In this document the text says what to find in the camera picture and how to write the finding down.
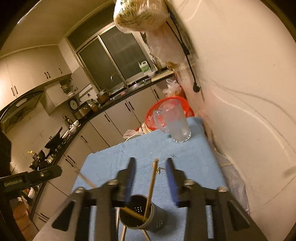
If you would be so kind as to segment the wooden chopstick two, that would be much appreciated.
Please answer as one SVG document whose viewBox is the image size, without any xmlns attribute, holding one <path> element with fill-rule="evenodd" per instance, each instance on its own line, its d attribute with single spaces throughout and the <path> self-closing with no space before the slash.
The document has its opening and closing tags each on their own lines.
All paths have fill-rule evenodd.
<svg viewBox="0 0 296 241">
<path fill-rule="evenodd" d="M 132 217 L 141 220 L 143 222 L 147 221 L 147 218 L 135 211 L 133 211 L 132 209 L 128 208 L 128 207 L 121 207 L 120 210 L 124 211 L 125 213 L 131 215 Z"/>
</svg>

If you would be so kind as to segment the dark perforated utensil holder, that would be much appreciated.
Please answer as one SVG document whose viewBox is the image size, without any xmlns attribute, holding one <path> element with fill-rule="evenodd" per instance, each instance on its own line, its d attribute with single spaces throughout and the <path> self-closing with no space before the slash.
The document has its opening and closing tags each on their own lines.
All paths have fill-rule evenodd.
<svg viewBox="0 0 296 241">
<path fill-rule="evenodd" d="M 146 196 L 136 194 L 131 197 L 130 202 L 125 207 L 128 207 L 144 216 L 146 203 Z M 123 225 L 132 230 L 146 230 L 150 232 L 157 232 L 164 228 L 167 219 L 168 216 L 166 211 L 155 205 L 153 202 L 151 202 L 148 211 L 148 218 L 145 222 L 138 220 L 119 209 L 119 220 Z"/>
</svg>

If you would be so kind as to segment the wooden chopstick one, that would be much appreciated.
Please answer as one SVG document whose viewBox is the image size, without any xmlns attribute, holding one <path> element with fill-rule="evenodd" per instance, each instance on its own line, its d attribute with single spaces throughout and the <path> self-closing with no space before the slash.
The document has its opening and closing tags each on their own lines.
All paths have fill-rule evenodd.
<svg viewBox="0 0 296 241">
<path fill-rule="evenodd" d="M 149 211 L 149 208 L 151 205 L 152 194 L 153 194 L 153 190 L 154 190 L 154 184 L 155 184 L 156 174 L 157 174 L 157 169 L 158 169 L 158 163 L 159 163 L 159 160 L 155 159 L 153 162 L 153 166 L 152 166 L 152 177 L 151 177 L 151 182 L 149 185 L 149 192 L 147 195 L 147 203 L 146 203 L 145 212 L 144 212 L 145 218 L 148 218 L 148 211 Z"/>
</svg>

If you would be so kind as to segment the lower kitchen cabinets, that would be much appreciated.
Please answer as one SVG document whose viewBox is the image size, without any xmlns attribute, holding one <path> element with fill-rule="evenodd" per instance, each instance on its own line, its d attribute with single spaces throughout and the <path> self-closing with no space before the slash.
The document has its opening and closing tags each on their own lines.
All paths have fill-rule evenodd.
<svg viewBox="0 0 296 241">
<path fill-rule="evenodd" d="M 33 210 L 33 223 L 40 230 L 60 204 L 69 196 L 86 157 L 124 141 L 128 130 L 138 130 L 145 116 L 160 99 L 164 82 L 146 87 L 121 100 L 87 121 L 74 140 L 61 155 L 58 165 L 62 175 L 43 185 L 37 206 Z"/>
</svg>

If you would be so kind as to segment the kitchen cabinets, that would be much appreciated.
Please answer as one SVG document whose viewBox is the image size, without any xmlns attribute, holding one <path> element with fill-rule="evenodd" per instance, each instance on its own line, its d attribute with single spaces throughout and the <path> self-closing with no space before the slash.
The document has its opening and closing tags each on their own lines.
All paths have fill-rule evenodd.
<svg viewBox="0 0 296 241">
<path fill-rule="evenodd" d="M 1 59 L 1 108 L 71 71 L 58 46 L 21 51 Z"/>
<path fill-rule="evenodd" d="M 138 130 L 145 116 L 160 99 L 164 82 L 146 87 L 121 100 L 87 121 L 74 140 L 61 155 L 58 165 L 62 175 L 43 185 L 37 206 L 33 210 L 33 223 L 40 230 L 60 204 L 69 196 L 86 157 L 124 141 L 128 130 Z"/>
</svg>

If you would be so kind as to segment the kitchen faucet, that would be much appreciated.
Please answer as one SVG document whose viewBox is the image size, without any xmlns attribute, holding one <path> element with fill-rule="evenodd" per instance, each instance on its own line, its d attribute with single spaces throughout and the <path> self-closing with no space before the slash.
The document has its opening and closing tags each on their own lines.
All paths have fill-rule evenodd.
<svg viewBox="0 0 296 241">
<path fill-rule="evenodd" d="M 128 87 L 126 80 L 119 73 L 113 73 L 110 77 L 110 80 L 111 82 L 121 82 L 124 88 Z"/>
</svg>

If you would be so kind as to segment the upper kitchen cabinets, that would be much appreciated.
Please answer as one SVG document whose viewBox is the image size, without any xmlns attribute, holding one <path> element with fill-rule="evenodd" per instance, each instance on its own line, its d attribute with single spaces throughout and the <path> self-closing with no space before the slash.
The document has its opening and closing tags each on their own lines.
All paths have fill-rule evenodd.
<svg viewBox="0 0 296 241">
<path fill-rule="evenodd" d="M 58 46 L 21 51 L 1 59 L 1 108 L 71 71 Z"/>
</svg>

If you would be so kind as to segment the kitchen window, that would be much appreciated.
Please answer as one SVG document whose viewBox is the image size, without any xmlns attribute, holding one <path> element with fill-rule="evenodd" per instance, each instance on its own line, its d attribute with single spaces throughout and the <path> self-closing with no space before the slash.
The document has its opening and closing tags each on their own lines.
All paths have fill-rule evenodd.
<svg viewBox="0 0 296 241">
<path fill-rule="evenodd" d="M 156 70 L 142 39 L 136 34 L 125 34 L 113 21 L 114 4 L 104 8 L 82 23 L 68 36 L 72 48 L 97 90 L 115 90 L 122 83 L 111 82 L 119 73 L 127 84 L 144 78 L 138 66 L 147 61 Z"/>
</svg>

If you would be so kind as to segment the small metal clips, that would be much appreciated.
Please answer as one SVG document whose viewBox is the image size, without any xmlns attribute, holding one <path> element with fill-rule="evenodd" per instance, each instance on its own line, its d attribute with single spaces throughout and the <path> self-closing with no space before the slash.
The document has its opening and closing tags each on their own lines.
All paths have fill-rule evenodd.
<svg viewBox="0 0 296 241">
<path fill-rule="evenodd" d="M 165 157 L 165 159 L 160 160 L 159 158 L 154 158 L 152 161 L 152 170 L 155 171 L 156 174 L 160 174 L 166 170 L 165 164 L 167 159 L 177 159 L 177 156 L 173 153 Z"/>
</svg>

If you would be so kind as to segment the blue towel table cover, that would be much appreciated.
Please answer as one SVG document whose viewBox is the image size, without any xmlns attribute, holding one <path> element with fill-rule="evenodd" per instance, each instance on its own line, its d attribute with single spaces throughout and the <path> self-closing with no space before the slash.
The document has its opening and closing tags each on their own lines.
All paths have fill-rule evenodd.
<svg viewBox="0 0 296 241">
<path fill-rule="evenodd" d="M 160 130 L 147 133 L 120 143 L 108 149 L 89 154 L 80 170 L 89 181 L 99 187 L 116 177 L 118 171 L 128 165 L 131 157 L 137 161 L 132 192 L 147 195 L 152 176 L 154 158 L 165 159 L 171 153 L 177 169 L 185 172 L 189 179 L 201 186 L 217 189 L 226 186 L 225 179 L 208 145 L 200 118 L 187 119 L 191 138 L 184 143 L 176 143 L 170 135 Z M 185 208 L 177 208 L 172 201 L 165 171 L 158 174 L 152 195 L 154 204 L 165 209 L 168 214 L 166 225 L 160 231 L 149 232 L 151 240 L 183 240 L 185 233 Z"/>
</svg>

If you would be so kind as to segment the yellow cap oil bottle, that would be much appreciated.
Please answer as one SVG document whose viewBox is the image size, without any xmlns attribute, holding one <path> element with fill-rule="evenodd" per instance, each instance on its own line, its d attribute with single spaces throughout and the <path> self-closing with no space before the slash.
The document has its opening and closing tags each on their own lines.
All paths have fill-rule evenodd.
<svg viewBox="0 0 296 241">
<path fill-rule="evenodd" d="M 33 160 L 38 160 L 39 159 L 39 155 L 34 152 L 34 151 L 28 151 L 28 154 L 31 155 L 31 157 L 33 158 Z"/>
</svg>

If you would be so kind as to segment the black wok pan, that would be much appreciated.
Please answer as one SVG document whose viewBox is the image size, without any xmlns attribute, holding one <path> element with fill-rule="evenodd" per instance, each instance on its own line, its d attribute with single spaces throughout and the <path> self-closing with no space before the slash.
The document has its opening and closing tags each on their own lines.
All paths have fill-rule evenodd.
<svg viewBox="0 0 296 241">
<path fill-rule="evenodd" d="M 55 136 L 51 137 L 50 140 L 46 143 L 46 149 L 53 149 L 60 143 L 60 132 L 62 131 L 63 127 L 60 127 L 59 131 L 55 134 Z"/>
</svg>

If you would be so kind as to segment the range hood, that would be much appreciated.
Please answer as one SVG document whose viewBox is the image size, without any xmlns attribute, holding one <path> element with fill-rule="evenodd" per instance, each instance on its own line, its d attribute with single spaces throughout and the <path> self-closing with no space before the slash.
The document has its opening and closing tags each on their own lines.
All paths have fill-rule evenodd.
<svg viewBox="0 0 296 241">
<path fill-rule="evenodd" d="M 29 92 L 14 100 L 1 111 L 1 131 L 7 133 L 38 104 L 44 90 Z"/>
</svg>

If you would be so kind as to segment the red plastic basket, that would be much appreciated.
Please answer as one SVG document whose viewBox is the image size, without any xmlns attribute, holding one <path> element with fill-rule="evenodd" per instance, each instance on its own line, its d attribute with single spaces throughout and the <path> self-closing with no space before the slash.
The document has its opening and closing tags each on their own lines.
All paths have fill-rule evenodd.
<svg viewBox="0 0 296 241">
<path fill-rule="evenodd" d="M 155 103 L 147 112 L 144 124 L 150 131 L 158 128 L 165 132 L 166 126 L 183 118 L 193 117 L 189 102 L 179 96 L 166 97 Z"/>
</svg>

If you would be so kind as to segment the clear glass pitcher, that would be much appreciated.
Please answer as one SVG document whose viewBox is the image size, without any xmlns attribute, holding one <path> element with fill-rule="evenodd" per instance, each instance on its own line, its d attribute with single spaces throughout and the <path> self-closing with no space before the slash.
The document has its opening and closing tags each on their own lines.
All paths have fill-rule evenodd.
<svg viewBox="0 0 296 241">
<path fill-rule="evenodd" d="M 191 130 L 178 99 L 163 102 L 153 112 L 156 127 L 164 133 L 170 134 L 176 143 L 183 143 L 190 139 Z"/>
</svg>

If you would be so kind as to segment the metal cooking pot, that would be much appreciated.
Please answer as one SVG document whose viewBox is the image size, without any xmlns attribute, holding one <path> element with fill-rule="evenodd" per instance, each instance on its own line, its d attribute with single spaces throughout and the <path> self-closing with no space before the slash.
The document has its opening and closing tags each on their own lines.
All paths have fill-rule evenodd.
<svg viewBox="0 0 296 241">
<path fill-rule="evenodd" d="M 106 104 L 108 101 L 110 100 L 110 96 L 108 94 L 107 89 L 101 90 L 98 94 L 97 94 L 97 101 L 100 105 L 104 105 Z"/>
</svg>

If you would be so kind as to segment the green white detergent bottle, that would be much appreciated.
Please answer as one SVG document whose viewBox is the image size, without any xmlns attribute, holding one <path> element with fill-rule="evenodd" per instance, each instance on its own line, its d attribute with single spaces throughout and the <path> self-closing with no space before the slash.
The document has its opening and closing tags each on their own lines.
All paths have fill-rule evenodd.
<svg viewBox="0 0 296 241">
<path fill-rule="evenodd" d="M 149 63 L 147 61 L 139 62 L 138 66 L 144 74 L 147 74 L 151 70 Z"/>
</svg>

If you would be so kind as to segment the hanging printed plastic bag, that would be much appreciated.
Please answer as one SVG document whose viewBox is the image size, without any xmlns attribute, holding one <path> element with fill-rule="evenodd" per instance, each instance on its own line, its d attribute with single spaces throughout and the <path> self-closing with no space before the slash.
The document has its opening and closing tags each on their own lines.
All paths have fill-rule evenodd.
<svg viewBox="0 0 296 241">
<path fill-rule="evenodd" d="M 145 32 L 157 29 L 169 16 L 164 1 L 116 1 L 113 21 L 123 33 Z"/>
</svg>

